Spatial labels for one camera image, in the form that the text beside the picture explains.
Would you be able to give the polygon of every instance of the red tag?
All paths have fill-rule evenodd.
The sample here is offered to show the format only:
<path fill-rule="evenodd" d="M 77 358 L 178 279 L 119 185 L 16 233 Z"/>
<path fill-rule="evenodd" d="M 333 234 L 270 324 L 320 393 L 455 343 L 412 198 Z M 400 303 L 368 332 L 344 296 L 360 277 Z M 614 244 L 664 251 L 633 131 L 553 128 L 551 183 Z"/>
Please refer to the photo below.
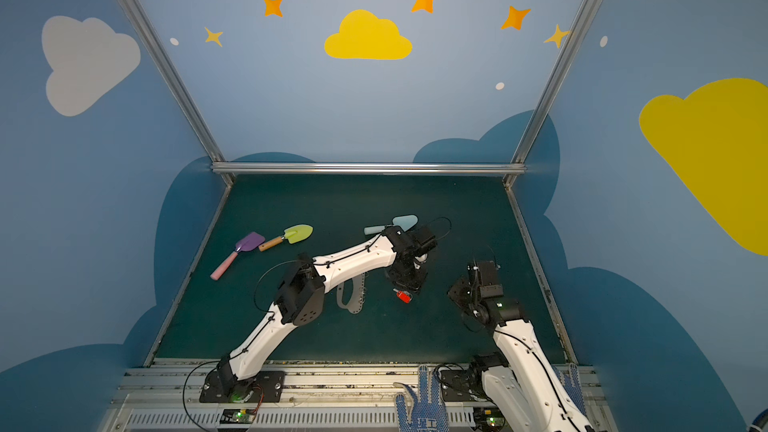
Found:
<path fill-rule="evenodd" d="M 413 298 L 413 296 L 411 296 L 411 295 L 410 295 L 408 292 L 405 292 L 405 291 L 399 291 L 399 290 L 397 290 L 396 288 L 394 288 L 394 289 L 392 289 L 392 290 L 393 290 L 393 291 L 395 291 L 395 295 L 397 295 L 398 299 L 400 299 L 401 301 L 403 301 L 403 302 L 405 302 L 405 303 L 407 303 L 407 304 L 408 304 L 408 303 L 411 301 L 411 299 Z"/>

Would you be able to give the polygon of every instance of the green table surface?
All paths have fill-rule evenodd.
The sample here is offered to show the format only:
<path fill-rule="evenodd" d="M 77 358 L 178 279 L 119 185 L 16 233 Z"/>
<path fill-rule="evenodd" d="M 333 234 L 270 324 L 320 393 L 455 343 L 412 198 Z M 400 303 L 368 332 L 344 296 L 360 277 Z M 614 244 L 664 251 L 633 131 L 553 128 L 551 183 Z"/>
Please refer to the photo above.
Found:
<path fill-rule="evenodd" d="M 406 304 L 392 291 L 383 269 L 368 273 L 362 311 L 351 314 L 326 295 L 321 316 L 293 331 L 270 358 L 445 362 L 468 361 L 498 350 L 486 331 L 462 315 L 446 295 L 466 274 L 467 263 L 493 259 L 507 297 L 517 298 L 535 326 L 549 360 L 564 355 L 499 178 L 442 176 L 240 176 L 192 273 L 187 290 L 158 350 L 159 358 L 220 358 L 240 345 L 264 316 L 254 288 L 264 271 L 296 258 L 331 254 L 364 242 L 365 226 L 415 214 L 419 225 L 437 217 L 452 230 L 429 253 L 420 295 Z M 224 276 L 210 274 L 251 231 L 267 240 L 284 228 L 309 224 L 305 241 L 241 253 Z M 430 225 L 440 236 L 447 222 Z M 289 266 L 269 273 L 256 291 L 266 308 Z M 351 289 L 347 283 L 345 295 Z"/>

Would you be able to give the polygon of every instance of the glove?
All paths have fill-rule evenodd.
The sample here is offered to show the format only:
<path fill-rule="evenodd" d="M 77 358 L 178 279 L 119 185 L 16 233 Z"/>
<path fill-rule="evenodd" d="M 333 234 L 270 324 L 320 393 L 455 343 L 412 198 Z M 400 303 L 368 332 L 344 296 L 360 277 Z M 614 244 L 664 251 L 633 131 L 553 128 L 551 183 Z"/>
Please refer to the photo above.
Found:
<path fill-rule="evenodd" d="M 396 385 L 408 393 L 408 397 L 395 396 L 400 432 L 448 432 L 448 414 L 440 395 L 440 383 L 434 380 L 426 365 L 418 366 L 418 396 L 409 386 Z"/>
<path fill-rule="evenodd" d="M 568 392 L 574 405 L 582 414 L 587 415 L 587 409 L 584 407 L 584 394 L 581 392 L 581 381 L 578 376 L 578 366 L 576 364 L 569 364 L 568 374 L 562 374 L 560 370 L 554 367 L 552 367 L 552 369 L 554 370 L 554 374 L 560 379 L 563 389 Z"/>

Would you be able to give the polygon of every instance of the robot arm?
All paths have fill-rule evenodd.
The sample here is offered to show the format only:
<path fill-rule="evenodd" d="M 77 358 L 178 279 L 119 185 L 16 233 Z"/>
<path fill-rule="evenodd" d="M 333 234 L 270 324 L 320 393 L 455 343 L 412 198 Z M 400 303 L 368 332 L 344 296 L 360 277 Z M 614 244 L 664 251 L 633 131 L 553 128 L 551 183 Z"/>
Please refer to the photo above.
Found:
<path fill-rule="evenodd" d="M 530 322 L 507 322 L 493 338 L 509 366 L 484 370 L 482 387 L 513 430 L 594 432 L 554 374 Z"/>
<path fill-rule="evenodd" d="M 468 271 L 448 296 L 485 325 L 503 356 L 475 357 L 465 386 L 482 387 L 515 431 L 594 432 L 544 356 L 520 303 L 504 297 L 496 264 L 470 264 Z"/>
<path fill-rule="evenodd" d="M 252 378 L 264 360 L 296 328 L 320 316 L 324 295 L 338 284 L 370 270 L 390 267 L 388 279 L 398 288 L 417 294 L 426 280 L 427 252 L 437 245 L 427 227 L 405 232 L 391 226 L 367 242 L 335 254 L 299 256 L 298 265 L 283 277 L 275 301 L 248 338 L 222 360 L 212 374 L 223 396 L 235 384 Z"/>

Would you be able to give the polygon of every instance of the white cloud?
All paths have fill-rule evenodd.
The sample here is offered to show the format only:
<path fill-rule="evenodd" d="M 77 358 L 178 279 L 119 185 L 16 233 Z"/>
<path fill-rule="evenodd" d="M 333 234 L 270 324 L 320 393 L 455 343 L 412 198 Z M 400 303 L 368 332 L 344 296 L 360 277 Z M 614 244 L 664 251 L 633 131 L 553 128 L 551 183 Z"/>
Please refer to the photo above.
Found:
<path fill-rule="evenodd" d="M 51 17 L 43 26 L 43 53 L 53 73 L 45 93 L 63 116 L 76 116 L 128 77 L 141 59 L 131 36 L 91 17 Z"/>

